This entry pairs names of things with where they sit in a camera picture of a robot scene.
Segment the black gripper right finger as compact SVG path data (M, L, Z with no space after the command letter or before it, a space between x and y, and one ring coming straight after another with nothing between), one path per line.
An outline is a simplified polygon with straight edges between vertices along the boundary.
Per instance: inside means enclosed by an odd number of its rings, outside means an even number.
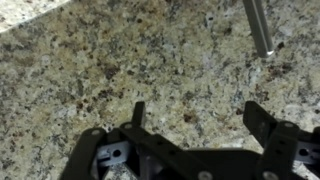
M243 123L263 147L257 163L257 179L289 180L297 150L298 126L277 121L254 101L245 103Z

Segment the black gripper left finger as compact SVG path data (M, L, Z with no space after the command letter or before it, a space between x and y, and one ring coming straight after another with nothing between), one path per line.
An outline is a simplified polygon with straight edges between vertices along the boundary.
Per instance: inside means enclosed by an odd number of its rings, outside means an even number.
M209 166L160 135L143 129L145 103L135 104L129 122L106 132L82 132L59 180L103 180L123 164L138 180L214 180Z

